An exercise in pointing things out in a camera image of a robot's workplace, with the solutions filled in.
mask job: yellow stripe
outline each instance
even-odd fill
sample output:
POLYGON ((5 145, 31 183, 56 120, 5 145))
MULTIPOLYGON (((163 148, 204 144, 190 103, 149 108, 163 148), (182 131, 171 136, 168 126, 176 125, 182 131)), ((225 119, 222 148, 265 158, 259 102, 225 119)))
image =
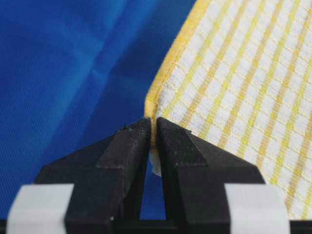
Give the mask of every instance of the yellow stripe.
MULTIPOLYGON (((308 66, 307 66, 306 72, 304 74, 304 78, 301 81, 299 92, 298 92, 298 95, 296 97, 296 100, 294 101, 294 104, 292 106, 291 116, 289 117, 287 124, 286 124, 286 131, 284 133, 283 140, 281 143, 281 148, 280 148, 279 153, 278 153, 279 157, 282 158, 283 160, 284 160, 285 155, 286 155, 287 146, 289 144, 291 134, 293 132, 294 123, 296 121, 296 117, 297 117, 298 112, 299 112, 301 100, 302 100, 304 92, 306 90, 306 85, 307 85, 307 82, 309 81, 311 71, 312 71, 312 56, 311 56, 311 59, 310 59, 308 66)), ((289 187, 288 187, 287 196, 286 196, 286 200, 285 200, 285 204, 286 204, 286 207, 288 208, 288 210, 290 210, 290 208, 292 206, 294 194, 295 194, 295 191, 297 189, 299 179, 302 176, 302 171, 303 171, 304 165, 307 161, 308 147, 309 147, 309 142, 311 141, 311 136, 312 136, 311 131, 312 131, 312 119, 310 119, 309 125, 306 129, 304 140, 303 140, 301 150, 300 150, 300 154, 299 154, 299 158, 297 160, 296 167, 292 173, 291 182, 290 182, 289 187)))
POLYGON ((191 82, 194 73, 196 72, 197 68, 201 64, 201 62, 202 62, 202 60, 206 54, 206 51, 209 49, 213 38, 215 37, 217 31, 220 29, 220 25, 221 25, 225 15, 226 15, 227 11, 228 11, 228 8, 229 8, 231 2, 232 2, 232 0, 226 0, 224 5, 222 6, 221 11, 219 12, 218 16, 216 17, 216 20, 213 23, 212 29, 210 30, 208 36, 204 40, 204 43, 200 47, 198 54, 195 57, 188 73, 186 74, 186 77, 184 78, 184 80, 180 86, 180 88, 175 93, 175 96, 173 97, 173 99, 170 101, 169 105, 164 110, 164 112, 162 114, 162 116, 164 118, 168 118, 170 112, 173 110, 174 106, 179 101, 181 95, 184 93, 186 87, 191 82))
MULTIPOLYGON (((304 22, 304 26, 301 29, 301 32, 300 32, 300 35, 299 35, 299 38, 298 38, 298 41, 297 41, 297 45, 295 47, 294 53, 292 54, 292 59, 291 59, 291 62, 290 62, 290 65, 289 65, 289 69, 287 71, 285 79, 289 79, 288 77, 290 77, 293 74, 293 71, 295 69, 296 62, 297 62, 297 59, 298 59, 298 54, 300 53, 300 50, 301 50, 301 48, 303 46, 303 42, 304 42, 305 36, 307 34, 309 24, 311 22, 311 17, 312 17, 312 4, 311 4, 311 8, 310 8, 310 10, 308 12, 308 15, 306 16, 306 19, 305 19, 305 22, 304 22)), ((275 112, 275 111, 278 111, 278 109, 274 105, 272 113, 274 113, 274 115, 277 115, 277 112, 275 112)), ((276 159, 276 164, 275 164, 275 168, 274 168, 274 171, 273 171, 273 177, 270 180, 271 184, 277 184, 277 181, 278 181, 278 178, 280 176, 281 169, 282 169, 282 166, 283 166, 283 163, 284 163, 284 157, 285 157, 285 155, 281 154, 281 155, 278 155, 278 157, 276 159)))
MULTIPOLYGON (((302 171, 305 167, 308 151, 309 151, 309 145, 312 140, 312 114, 310 115, 309 123, 306 129, 306 133, 303 139, 303 142, 301 144, 300 149, 300 155, 296 163, 296 167, 294 168, 292 172, 292 178, 289 183, 287 197, 285 200, 285 205, 287 207, 287 210, 290 211, 293 203, 294 194, 296 192, 299 180, 302 176, 302 171)), ((305 205, 309 206, 310 202, 306 201, 305 205)))
POLYGON ((180 60, 187 44, 190 42, 195 29, 207 11, 210 0, 197 0, 192 10, 190 11, 186 21, 175 41, 173 42, 168 54, 166 55, 158 73, 155 76, 153 84, 145 99, 144 116, 152 119, 152 137, 151 145, 155 146, 156 137, 156 120, 155 114, 157 111, 158 100, 164 83, 170 77, 176 63, 180 60))
MULTIPOLYGON (((254 15, 254 17, 253 17, 253 19, 251 21, 251 24, 250 24, 250 26, 248 28, 248 31, 247 31, 247 33, 246 33, 246 35, 244 37, 244 40, 243 40, 243 42, 242 42, 242 44, 241 44, 241 46, 240 46, 240 48, 238 50, 238 53, 237 53, 237 55, 235 57, 235 61, 231 65, 230 71, 228 72, 228 74, 227 74, 227 76, 225 78, 225 82, 222 85, 221 92, 219 93, 219 95, 217 97, 217 99, 219 99, 219 100, 221 100, 223 98, 223 96, 225 94, 225 91, 228 89, 228 86, 229 86, 229 84, 230 84, 230 82, 232 80, 232 77, 233 77, 234 73, 236 72, 237 67, 238 67, 238 65, 240 63, 240 60, 242 59, 243 54, 244 54, 244 52, 245 52, 245 50, 247 48, 247 45, 248 45, 249 40, 250 40, 250 37, 251 37, 252 33, 254 32, 254 30, 256 28, 256 25, 258 24, 260 15, 262 14, 262 12, 264 10, 265 4, 266 4, 266 0, 262 0, 260 2, 260 4, 258 5, 256 14, 254 15)), ((223 128, 223 133, 222 133, 221 139, 220 139, 220 141, 218 143, 218 146, 220 148, 224 148, 225 147, 226 142, 227 142, 226 141, 227 137, 225 135, 226 135, 226 133, 229 132, 229 130, 230 129, 227 129, 226 127, 223 128)))
MULTIPOLYGON (((275 6, 275 10, 274 10, 274 13, 273 13, 273 15, 271 17, 270 24, 273 22, 274 25, 275 25, 277 17, 278 17, 278 13, 280 12, 280 10, 282 8, 282 3, 283 3, 283 1, 279 1, 278 4, 275 6)), ((242 137, 242 139, 240 141, 240 145, 238 147, 238 156, 241 157, 241 158, 243 158, 244 155, 245 155, 245 151, 246 151, 247 145, 249 143, 249 139, 250 139, 250 135, 251 135, 251 132, 252 132, 252 129, 253 129, 253 126, 254 126, 254 122, 255 122, 255 120, 257 118, 257 115, 258 115, 258 113, 260 111, 262 100, 263 100, 264 95, 265 95, 265 93, 267 91, 267 88, 268 88, 268 86, 270 84, 271 78, 273 77, 273 72, 274 72, 275 67, 276 67, 276 62, 275 61, 277 61, 276 58, 278 58, 278 57, 276 57, 276 52, 278 52, 278 51, 279 50, 277 48, 277 50, 274 53, 274 57, 273 57, 275 59, 273 59, 273 62, 270 64, 269 72, 268 72, 265 80, 263 81, 263 84, 261 85, 260 91, 259 91, 259 93, 258 93, 258 95, 256 97, 256 100, 254 102, 254 105, 253 105, 252 113, 250 114, 250 117, 248 119, 248 123, 247 123, 246 129, 245 129, 244 135, 243 135, 243 137, 242 137)))
MULTIPOLYGON (((189 122, 191 121, 192 116, 195 112, 195 109, 197 108, 197 106, 201 102, 203 96, 205 95, 205 92, 206 92, 208 85, 210 84, 211 80, 214 78, 215 72, 217 71, 224 55, 226 54, 226 52, 227 52, 227 50, 231 44, 234 33, 237 30, 238 24, 239 24, 243 14, 244 14, 244 11, 246 9, 248 2, 249 2, 248 0, 243 0, 241 6, 239 7, 238 12, 237 12, 237 14, 236 14, 231 26, 230 26, 230 29, 229 29, 229 31, 228 31, 228 33, 227 33, 227 35, 226 35, 226 37, 222 43, 222 46, 221 46, 217 56, 215 57, 211 68, 209 69, 209 71, 206 75, 206 78, 204 79, 204 81, 201 84, 198 92, 196 93, 195 98, 192 100, 191 105, 189 106, 185 115, 183 116, 182 121, 179 123, 182 127, 186 127, 189 124, 189 122)), ((211 115, 207 116, 206 121, 205 121, 203 128, 202 128, 202 130, 204 130, 204 132, 207 128, 210 127, 210 124, 211 124, 210 119, 214 118, 215 110, 220 105, 221 101, 222 100, 220 98, 219 99, 216 98, 216 100, 214 101, 213 107, 210 110, 211 115)), ((202 131, 199 133, 198 136, 201 138, 205 137, 205 135, 202 134, 202 131)))
MULTIPOLYGON (((234 106, 233 108, 231 109, 231 112, 230 112, 230 117, 228 118, 227 120, 227 123, 226 125, 224 126, 223 128, 223 131, 222 131, 222 136, 221 136, 221 139, 220 139, 220 145, 223 145, 225 146, 226 145, 226 142, 228 141, 228 138, 230 136, 230 133, 231 133, 231 129, 236 121, 236 118, 237 118, 237 114, 238 114, 238 111, 243 103, 243 100, 245 99, 245 96, 246 96, 246 92, 247 92, 247 89, 252 81, 252 78, 258 68, 258 65, 259 65, 259 62, 260 62, 260 59, 261 59, 261 56, 263 54, 263 51, 264 51, 264 48, 267 44, 267 41, 271 35, 271 32, 276 24, 276 20, 277 20, 277 16, 279 15, 279 12, 282 8, 282 4, 283 4, 283 0, 280 0, 278 2, 278 4, 276 4, 275 6, 275 9, 274 9, 274 12, 272 14, 272 17, 271 17, 271 21, 270 23, 268 24, 265 32, 264 32, 264 35, 263 37, 261 38, 261 41, 260 41, 260 45, 258 46, 257 48, 257 52, 253 58, 253 61, 252 61, 252 64, 250 66, 250 69, 248 70, 247 72, 247 75, 243 81, 243 84, 239 90, 239 93, 238 93, 238 96, 235 100, 235 103, 234 103, 234 106)), ((249 121, 249 124, 250 126, 253 125, 253 122, 254 120, 253 119, 250 119, 249 121)), ((245 153, 245 148, 246 148, 246 145, 247 145, 247 140, 246 140, 247 136, 243 137, 241 139, 241 143, 240 143, 240 150, 238 151, 238 156, 240 157, 244 157, 244 153, 245 153)))
POLYGON ((305 205, 304 205, 304 209, 303 209, 303 214, 301 216, 302 219, 308 218, 309 209, 311 208, 311 201, 312 201, 312 183, 309 187, 308 194, 307 194, 306 200, 304 202, 305 205))
MULTIPOLYGON (((268 72, 267 77, 266 77, 265 83, 267 85, 269 85, 271 83, 272 79, 273 79, 273 76, 274 76, 274 73, 275 73, 275 70, 276 70, 276 66, 278 64, 279 57, 280 57, 281 52, 282 52, 282 50, 284 48, 286 39, 287 39, 288 34, 290 32, 290 29, 291 29, 291 26, 293 24, 294 18, 296 16, 296 13, 297 13, 297 10, 298 10, 298 7, 299 7, 299 3, 300 3, 299 0, 296 0, 294 2, 292 10, 291 10, 290 14, 288 15, 288 20, 287 20, 287 23, 286 23, 283 35, 282 35, 281 39, 279 40, 279 42, 277 44, 277 48, 276 48, 276 50, 274 52, 274 55, 273 55, 273 58, 272 58, 272 62, 270 64, 269 72, 268 72)), ((285 76, 285 78, 283 80, 283 83, 282 83, 282 85, 281 85, 281 87, 280 87, 280 89, 278 91, 276 100, 274 102, 273 109, 272 109, 272 111, 270 113, 269 122, 266 125, 266 128, 264 130, 263 138, 262 138, 261 143, 260 143, 260 148, 259 148, 259 151, 258 151, 258 157, 257 157, 257 161, 256 161, 256 164, 257 164, 259 169, 262 166, 264 155, 266 153, 266 150, 267 150, 267 147, 268 147, 268 144, 269 144, 269 140, 271 138, 271 134, 272 134, 272 131, 273 131, 273 128, 274 128, 274 125, 275 125, 275 121, 276 121, 279 109, 280 109, 280 107, 282 105, 282 100, 284 98, 285 92, 286 92, 287 87, 289 85, 289 82, 291 81, 291 78, 293 76, 294 67, 295 67, 295 65, 297 63, 298 54, 299 54, 300 50, 301 50, 301 48, 299 49, 298 47, 296 47, 296 49, 294 50, 294 52, 292 54, 292 60, 290 62, 290 66, 289 66, 289 68, 287 70, 287 74, 286 74, 286 76, 285 76)), ((261 93, 261 95, 262 95, 261 102, 262 102, 262 99, 263 99, 263 97, 264 97, 264 95, 266 93, 266 89, 267 89, 267 87, 265 87, 264 92, 261 93)))

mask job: dish towel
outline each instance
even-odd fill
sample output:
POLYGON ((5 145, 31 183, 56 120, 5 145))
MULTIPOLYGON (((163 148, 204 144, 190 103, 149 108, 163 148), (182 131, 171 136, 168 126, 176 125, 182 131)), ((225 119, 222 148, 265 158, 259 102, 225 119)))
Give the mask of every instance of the dish towel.
POLYGON ((152 146, 167 118, 257 165, 289 218, 312 218, 311 20, 311 0, 197 0, 145 100, 152 146))

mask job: black clamp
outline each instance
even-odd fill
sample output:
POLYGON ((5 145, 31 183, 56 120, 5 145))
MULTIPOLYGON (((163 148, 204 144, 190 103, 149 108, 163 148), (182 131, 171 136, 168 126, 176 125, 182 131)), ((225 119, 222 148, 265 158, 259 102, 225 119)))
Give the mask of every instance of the black clamp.
MULTIPOLYGON (((74 184, 64 218, 68 234, 230 233, 224 183, 262 184, 257 167, 159 118, 167 220, 139 220, 150 135, 151 121, 143 118, 43 167, 36 184, 74 184)), ((312 234, 312 221, 290 227, 292 234, 312 234)))

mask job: white tape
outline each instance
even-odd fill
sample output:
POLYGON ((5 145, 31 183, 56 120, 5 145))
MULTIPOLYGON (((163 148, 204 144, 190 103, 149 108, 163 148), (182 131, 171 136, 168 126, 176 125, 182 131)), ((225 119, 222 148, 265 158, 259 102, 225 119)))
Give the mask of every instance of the white tape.
POLYGON ((24 185, 9 212, 7 234, 66 234, 73 184, 24 185))
POLYGON ((231 234, 290 234, 286 208, 276 187, 225 184, 231 234))

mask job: blue cloth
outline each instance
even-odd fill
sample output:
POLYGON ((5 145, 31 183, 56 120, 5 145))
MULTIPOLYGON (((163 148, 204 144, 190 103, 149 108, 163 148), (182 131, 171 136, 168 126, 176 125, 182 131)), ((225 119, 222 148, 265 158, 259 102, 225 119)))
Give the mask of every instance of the blue cloth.
MULTIPOLYGON (((0 218, 44 164, 143 116, 193 3, 0 1, 0 218)), ((142 218, 164 218, 161 180, 150 169, 142 218)))

